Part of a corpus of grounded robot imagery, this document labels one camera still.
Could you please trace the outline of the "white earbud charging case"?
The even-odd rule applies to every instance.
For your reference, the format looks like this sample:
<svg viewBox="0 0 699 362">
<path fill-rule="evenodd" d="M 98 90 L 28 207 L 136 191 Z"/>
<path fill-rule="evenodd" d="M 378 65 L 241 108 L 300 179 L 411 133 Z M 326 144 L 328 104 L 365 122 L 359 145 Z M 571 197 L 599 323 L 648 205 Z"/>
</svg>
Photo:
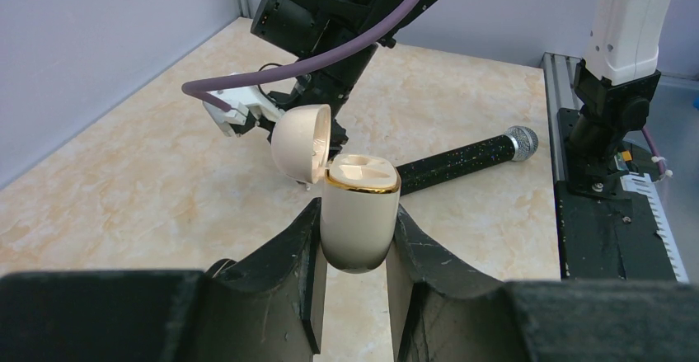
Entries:
<svg viewBox="0 0 699 362">
<path fill-rule="evenodd" d="M 393 238 L 401 177 L 387 159 L 341 153 L 330 158 L 331 108 L 300 106 L 274 127 L 276 167 L 295 181 L 321 184 L 321 248 L 337 270 L 361 274 L 379 267 Z"/>
</svg>

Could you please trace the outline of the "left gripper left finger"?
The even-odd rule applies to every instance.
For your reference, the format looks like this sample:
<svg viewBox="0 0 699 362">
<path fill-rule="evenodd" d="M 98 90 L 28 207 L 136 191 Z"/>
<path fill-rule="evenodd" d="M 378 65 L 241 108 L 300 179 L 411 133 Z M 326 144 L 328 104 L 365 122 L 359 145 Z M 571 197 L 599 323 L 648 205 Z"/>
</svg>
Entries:
<svg viewBox="0 0 699 362">
<path fill-rule="evenodd" d="M 321 201 L 208 270 L 30 271 L 1 279 L 4 361 L 310 361 L 321 351 Z"/>
</svg>

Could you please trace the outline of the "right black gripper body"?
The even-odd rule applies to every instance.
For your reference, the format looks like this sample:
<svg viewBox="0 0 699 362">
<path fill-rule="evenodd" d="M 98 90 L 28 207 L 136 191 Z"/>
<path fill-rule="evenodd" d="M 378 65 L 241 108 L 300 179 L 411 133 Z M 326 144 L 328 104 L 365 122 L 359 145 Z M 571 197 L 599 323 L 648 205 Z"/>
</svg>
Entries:
<svg viewBox="0 0 699 362">
<path fill-rule="evenodd" d="M 297 77 L 290 93 L 272 91 L 267 93 L 267 98 L 284 111 L 298 106 L 329 105 L 332 119 L 329 154 L 337 155 L 348 142 L 348 136 L 335 118 L 377 49 L 378 44 L 374 43 L 328 67 Z"/>
</svg>

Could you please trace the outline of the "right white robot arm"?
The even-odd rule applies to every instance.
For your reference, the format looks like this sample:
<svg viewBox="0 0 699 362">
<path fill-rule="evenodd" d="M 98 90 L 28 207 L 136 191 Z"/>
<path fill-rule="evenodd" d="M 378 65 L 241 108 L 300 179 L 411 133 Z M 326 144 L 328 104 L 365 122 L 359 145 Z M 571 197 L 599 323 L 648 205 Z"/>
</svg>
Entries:
<svg viewBox="0 0 699 362">
<path fill-rule="evenodd" d="M 404 0 L 261 0 L 251 32 L 309 59 L 369 31 Z M 660 80 L 659 38 L 671 0 L 598 0 L 589 47 L 573 79 L 583 106 L 563 133 L 565 185 L 577 195 L 617 196 L 614 164 L 627 133 L 645 127 Z"/>
</svg>

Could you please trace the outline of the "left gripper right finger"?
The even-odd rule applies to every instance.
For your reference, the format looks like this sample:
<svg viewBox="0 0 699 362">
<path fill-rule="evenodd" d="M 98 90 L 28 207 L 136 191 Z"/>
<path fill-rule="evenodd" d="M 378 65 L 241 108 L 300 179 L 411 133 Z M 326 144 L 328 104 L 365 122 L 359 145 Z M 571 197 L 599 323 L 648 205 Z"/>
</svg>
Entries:
<svg viewBox="0 0 699 362">
<path fill-rule="evenodd" d="M 500 281 L 405 209 L 386 259 L 396 361 L 695 361 L 698 289 L 670 281 Z"/>
</svg>

